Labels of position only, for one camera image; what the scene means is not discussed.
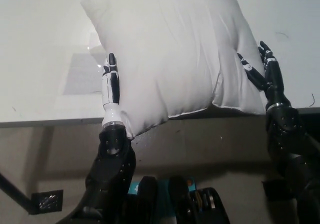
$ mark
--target metal ring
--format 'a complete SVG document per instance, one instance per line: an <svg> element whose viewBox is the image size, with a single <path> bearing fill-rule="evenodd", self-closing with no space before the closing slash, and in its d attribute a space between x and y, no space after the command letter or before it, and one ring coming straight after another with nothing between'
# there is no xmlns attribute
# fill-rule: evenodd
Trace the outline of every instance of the metal ring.
<svg viewBox="0 0 320 224"><path fill-rule="evenodd" d="M271 106L269 106L268 107L268 109L266 110L267 112L269 111L269 110L271 110L272 108L275 108L275 107L281 107L281 106L284 106L285 104L284 103L282 103L282 102L277 102L277 103L275 103L275 104L272 104Z"/></svg>
<svg viewBox="0 0 320 224"><path fill-rule="evenodd" d="M124 126L124 123L123 123L122 121L118 121L118 120L116 120L116 121L109 121L109 122L107 122L106 124L104 124L104 125L102 126L102 128L106 128L106 127L108 127L108 126L113 126L113 125L121 125L121 126Z"/></svg>

